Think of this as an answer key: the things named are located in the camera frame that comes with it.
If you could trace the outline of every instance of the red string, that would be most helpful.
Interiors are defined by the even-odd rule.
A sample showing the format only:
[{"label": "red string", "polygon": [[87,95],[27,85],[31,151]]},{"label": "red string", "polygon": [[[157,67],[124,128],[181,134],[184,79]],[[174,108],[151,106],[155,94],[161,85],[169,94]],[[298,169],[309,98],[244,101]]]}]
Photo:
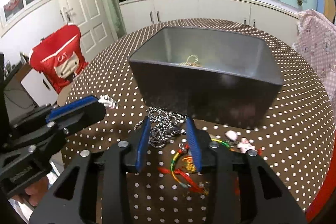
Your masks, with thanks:
[{"label": "red string", "polygon": [[[163,174],[170,174],[170,170],[166,169],[166,168],[162,168],[162,167],[158,167],[157,168],[159,172],[163,173]],[[183,172],[180,168],[174,170],[174,174],[175,175],[181,175],[182,177],[184,177],[184,179],[191,185],[190,190],[192,192],[196,192],[196,193],[203,193],[204,192],[204,188],[201,188],[197,185],[196,182],[194,182],[191,177],[189,177],[185,172]]]}]

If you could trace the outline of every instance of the white cabinet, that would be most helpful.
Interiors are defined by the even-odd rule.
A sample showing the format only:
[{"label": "white cabinet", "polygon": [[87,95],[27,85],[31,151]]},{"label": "white cabinet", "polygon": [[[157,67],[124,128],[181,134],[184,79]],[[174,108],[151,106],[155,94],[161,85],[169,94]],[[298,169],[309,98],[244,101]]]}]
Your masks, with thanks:
[{"label": "white cabinet", "polygon": [[39,106],[54,104],[57,100],[58,94],[48,79],[34,69],[23,78],[21,84]]},{"label": "white cabinet", "polygon": [[158,22],[198,17],[198,0],[143,0],[120,5],[127,33]]},{"label": "white cabinet", "polygon": [[251,3],[236,0],[199,0],[200,18],[215,18],[243,24],[249,23]]},{"label": "white cabinet", "polygon": [[289,46],[297,39],[298,19],[271,8],[251,4],[250,26],[265,31]]},{"label": "white cabinet", "polygon": [[292,46],[297,21],[281,11],[241,0],[139,0],[120,5],[127,33],[158,22],[214,18],[249,24]]},{"label": "white cabinet", "polygon": [[156,21],[154,21],[156,14],[153,0],[123,4],[120,6],[120,10],[128,34],[156,23]]},{"label": "white cabinet", "polygon": [[198,0],[154,0],[157,22],[195,18]]}]

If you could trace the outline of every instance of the white wall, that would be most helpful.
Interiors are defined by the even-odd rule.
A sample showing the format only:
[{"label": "white wall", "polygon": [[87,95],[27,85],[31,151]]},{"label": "white wall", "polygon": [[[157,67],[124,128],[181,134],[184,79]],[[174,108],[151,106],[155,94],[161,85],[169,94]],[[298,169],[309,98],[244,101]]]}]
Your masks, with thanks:
[{"label": "white wall", "polygon": [[17,22],[0,38],[0,52],[12,64],[20,61],[19,52],[29,54],[41,38],[47,37],[64,25],[57,0],[40,6]]},{"label": "white wall", "polygon": [[35,107],[33,100],[31,100],[15,77],[10,80],[3,93],[10,122]]}]

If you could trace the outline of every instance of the door handle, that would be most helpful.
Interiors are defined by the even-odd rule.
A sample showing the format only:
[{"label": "door handle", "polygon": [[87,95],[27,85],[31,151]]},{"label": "door handle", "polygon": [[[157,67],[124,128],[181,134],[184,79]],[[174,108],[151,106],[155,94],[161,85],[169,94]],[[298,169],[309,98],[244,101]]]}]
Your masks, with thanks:
[{"label": "door handle", "polygon": [[62,14],[62,10],[59,10],[59,13],[60,13],[61,16],[62,16],[62,20],[65,22],[64,17],[63,17],[63,14]]},{"label": "door handle", "polygon": [[47,83],[45,82],[45,80],[43,79],[43,84],[46,86],[46,88],[48,89],[48,90],[50,90],[50,87],[47,85]]},{"label": "door handle", "polygon": [[67,9],[66,7],[63,7],[63,12],[64,13],[69,13],[73,10],[73,8]]},{"label": "door handle", "polygon": [[68,22],[71,22],[71,11],[73,10],[73,8],[67,9],[66,7],[63,7],[63,12],[64,14],[67,16]]},{"label": "door handle", "polygon": [[160,21],[160,11],[157,11],[157,12],[156,12],[156,17],[157,17],[157,21],[158,21],[158,22],[161,22],[161,21]]},{"label": "door handle", "polygon": [[153,12],[152,12],[152,11],[149,13],[149,16],[150,16],[150,18],[151,18],[151,22],[152,22],[152,24],[154,24],[154,20],[153,20]]}]

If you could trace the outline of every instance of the round table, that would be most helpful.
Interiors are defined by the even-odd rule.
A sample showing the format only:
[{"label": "round table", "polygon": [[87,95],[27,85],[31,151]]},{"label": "round table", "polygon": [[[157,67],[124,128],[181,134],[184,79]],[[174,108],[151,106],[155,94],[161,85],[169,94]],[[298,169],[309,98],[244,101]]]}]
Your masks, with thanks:
[{"label": "round table", "polygon": [[[198,128],[223,138],[226,131],[235,130],[239,138],[246,137],[257,149],[262,148],[263,158],[306,211],[323,185],[332,157],[335,129],[332,106],[315,71],[298,53],[272,35],[237,22],[212,19],[161,22],[128,34],[102,51],[75,80],[67,103],[88,95],[99,98],[108,94],[118,100],[121,107],[108,110],[104,120],[68,138],[62,150],[65,165],[83,149],[102,151],[126,139],[134,125],[144,118],[147,107],[128,57],[164,26],[209,27],[265,40],[284,82],[260,126],[246,130],[199,120],[195,123]],[[127,175],[134,223],[204,222],[208,197],[187,193],[180,186],[176,187],[171,175],[157,170],[157,167],[169,168],[184,138],[180,135],[170,140],[163,149],[149,147],[144,170]],[[211,183],[212,179],[202,174],[190,176],[203,183]]]}]

